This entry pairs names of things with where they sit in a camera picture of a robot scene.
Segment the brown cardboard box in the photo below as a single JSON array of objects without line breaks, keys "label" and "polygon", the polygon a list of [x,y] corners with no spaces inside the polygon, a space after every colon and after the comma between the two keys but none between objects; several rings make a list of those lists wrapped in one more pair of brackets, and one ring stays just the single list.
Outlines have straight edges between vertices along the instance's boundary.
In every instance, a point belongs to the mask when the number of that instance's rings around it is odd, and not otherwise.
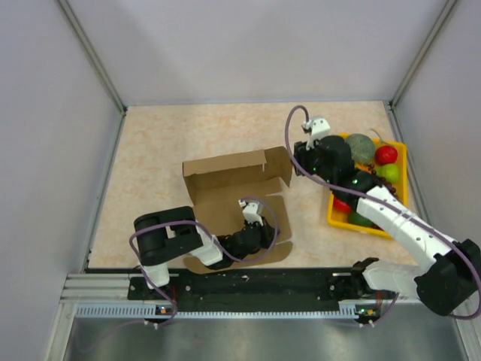
[{"label": "brown cardboard box", "polygon": [[280,233],[270,252],[261,250],[248,256],[247,263],[210,270],[192,256],[184,265],[196,274],[208,274],[248,266],[280,262],[291,253],[293,244],[283,186],[290,184],[292,164],[285,147],[273,147],[244,153],[233,153],[206,159],[185,161],[183,179],[193,203],[196,219],[215,236],[241,230],[244,216],[238,201],[261,199],[262,216],[270,225],[277,220]]}]

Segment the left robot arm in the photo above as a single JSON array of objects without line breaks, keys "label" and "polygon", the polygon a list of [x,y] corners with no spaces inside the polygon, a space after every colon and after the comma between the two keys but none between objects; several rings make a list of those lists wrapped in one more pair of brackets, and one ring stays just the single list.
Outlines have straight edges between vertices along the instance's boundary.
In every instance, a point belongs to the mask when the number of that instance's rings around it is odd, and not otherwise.
[{"label": "left robot arm", "polygon": [[270,252],[280,233],[277,220],[268,223],[261,202],[242,201],[240,206],[244,226],[229,235],[211,234],[189,206],[136,218],[129,244],[139,260],[144,289],[157,299],[166,296],[171,287],[168,262],[180,256],[192,256],[208,269],[220,270],[247,263],[248,256],[261,250]]}]

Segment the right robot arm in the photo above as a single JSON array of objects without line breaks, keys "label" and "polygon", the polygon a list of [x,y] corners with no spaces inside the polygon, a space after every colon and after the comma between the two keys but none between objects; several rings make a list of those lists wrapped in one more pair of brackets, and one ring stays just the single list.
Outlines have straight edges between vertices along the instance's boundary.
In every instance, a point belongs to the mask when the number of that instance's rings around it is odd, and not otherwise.
[{"label": "right robot arm", "polygon": [[328,187],[357,214],[387,232],[415,265],[365,259],[354,266],[351,289],[359,297],[386,290],[416,298],[440,316],[480,292],[480,248],[436,230],[404,206],[373,174],[355,165],[339,135],[287,148],[297,173]]}]

